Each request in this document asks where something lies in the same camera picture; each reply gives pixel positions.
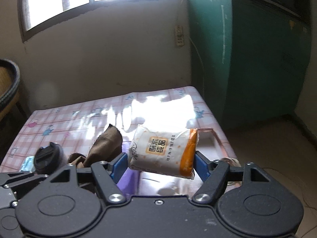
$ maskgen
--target white wall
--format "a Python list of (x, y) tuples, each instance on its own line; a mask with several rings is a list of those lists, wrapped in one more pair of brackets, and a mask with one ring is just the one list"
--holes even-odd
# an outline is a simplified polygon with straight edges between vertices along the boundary
[[(15, 61), (31, 111), (189, 85), (190, 45), (176, 47), (180, 0), (118, 2), (48, 28), (24, 44), (17, 0), (0, 0), (0, 57)], [(186, 2), (180, 23), (188, 33)]]
[(311, 0), (312, 48), (295, 113), (317, 137), (317, 0)]

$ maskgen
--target brown cloth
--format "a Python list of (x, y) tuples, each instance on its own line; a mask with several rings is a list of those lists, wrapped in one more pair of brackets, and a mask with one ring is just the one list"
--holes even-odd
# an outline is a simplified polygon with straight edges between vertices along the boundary
[(108, 128), (93, 144), (87, 158), (79, 153), (73, 153), (68, 158), (68, 163), (77, 168), (90, 167), (91, 164), (99, 161), (115, 159), (122, 152), (122, 135), (119, 130), (109, 124)]

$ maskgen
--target window frame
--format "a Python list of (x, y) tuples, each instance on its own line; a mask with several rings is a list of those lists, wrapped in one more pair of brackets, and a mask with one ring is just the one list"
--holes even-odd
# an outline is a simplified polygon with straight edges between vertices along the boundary
[(99, 7), (106, 7), (112, 4), (116, 4), (119, 2), (126, 2), (126, 1), (131, 2), (131, 1), (141, 1), (141, 0), (100, 0), (100, 1), (89, 0), (89, 3), (87, 4), (83, 4), (78, 7), (64, 11), (58, 15), (55, 15), (52, 18), (49, 18), (46, 21), (43, 21), (42, 23), (34, 26), (33, 28), (27, 30), (25, 25), (25, 19), (24, 19), (25, 14), (24, 14), (23, 0), (17, 0), (18, 20), (19, 20), (19, 27), (20, 27), (22, 42), (24, 43), (25, 41), (28, 41), (31, 37), (33, 37), (37, 33), (49, 27), (52, 27), (63, 21), (75, 18), (88, 11), (93, 11)]

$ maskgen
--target metal pivot bolt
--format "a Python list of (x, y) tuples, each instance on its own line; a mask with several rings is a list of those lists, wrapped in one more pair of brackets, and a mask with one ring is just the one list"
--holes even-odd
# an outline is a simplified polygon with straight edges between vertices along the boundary
[(11, 203), (11, 206), (12, 207), (16, 207), (18, 205), (18, 202), (17, 201), (13, 201), (12, 203)]
[(204, 203), (204, 202), (207, 202), (207, 201), (210, 200), (210, 196), (208, 194), (206, 194), (206, 193), (201, 193), (201, 194), (195, 195), (194, 200), (196, 202)]
[(111, 202), (121, 202), (121, 201), (123, 201), (124, 199), (125, 199), (124, 196), (121, 195), (121, 194), (119, 194), (119, 193), (114, 193), (114, 194), (111, 194), (111, 195), (109, 196), (109, 200), (110, 200)]
[(160, 206), (160, 205), (163, 205), (164, 204), (164, 201), (163, 200), (156, 200), (155, 201), (155, 204)]

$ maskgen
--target white and orange tissue package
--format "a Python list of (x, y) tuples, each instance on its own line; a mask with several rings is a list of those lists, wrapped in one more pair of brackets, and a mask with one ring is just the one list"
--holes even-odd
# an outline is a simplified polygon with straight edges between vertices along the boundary
[(130, 169), (194, 179), (197, 129), (154, 131), (139, 125), (128, 152)]

